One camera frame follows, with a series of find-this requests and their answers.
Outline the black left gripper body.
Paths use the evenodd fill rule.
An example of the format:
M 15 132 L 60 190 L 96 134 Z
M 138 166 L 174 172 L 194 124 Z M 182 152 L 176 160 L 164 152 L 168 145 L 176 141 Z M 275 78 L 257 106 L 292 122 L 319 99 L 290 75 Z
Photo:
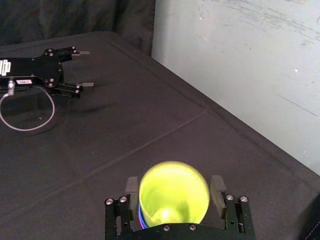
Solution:
M 9 81 L 16 86 L 56 87 L 63 76 L 62 57 L 53 49 L 46 49 L 38 57 L 1 57 L 0 87 Z

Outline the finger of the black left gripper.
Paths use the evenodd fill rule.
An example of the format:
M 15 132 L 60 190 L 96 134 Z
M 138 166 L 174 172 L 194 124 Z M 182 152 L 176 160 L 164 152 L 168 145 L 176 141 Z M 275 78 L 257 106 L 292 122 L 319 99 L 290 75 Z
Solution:
M 52 95 L 79 99 L 81 97 L 81 92 L 84 91 L 84 88 L 93 86 L 93 82 L 84 82 L 79 84 L 62 82 L 52 88 Z
M 75 56 L 84 56 L 89 54 L 89 51 L 78 51 L 75 46 L 59 48 L 57 50 L 57 55 L 60 62 L 68 62 L 71 61 Z

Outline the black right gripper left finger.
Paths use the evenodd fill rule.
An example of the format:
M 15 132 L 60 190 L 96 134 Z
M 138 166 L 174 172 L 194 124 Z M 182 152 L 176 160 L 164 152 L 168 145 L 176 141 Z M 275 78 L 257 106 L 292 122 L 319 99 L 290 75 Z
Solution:
M 131 238 L 131 221 L 135 219 L 139 202 L 138 177 L 127 179 L 125 194 L 118 199 L 112 197 L 104 201 L 104 236 L 106 238 Z

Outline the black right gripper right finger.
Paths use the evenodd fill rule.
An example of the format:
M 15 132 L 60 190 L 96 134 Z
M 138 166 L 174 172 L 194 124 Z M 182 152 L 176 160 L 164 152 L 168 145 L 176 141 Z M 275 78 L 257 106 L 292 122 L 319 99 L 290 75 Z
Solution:
M 218 215 L 224 220 L 224 229 L 215 229 L 215 237 L 254 237 L 255 230 L 249 205 L 249 198 L 236 198 L 227 192 L 220 175 L 210 177 L 210 195 Z

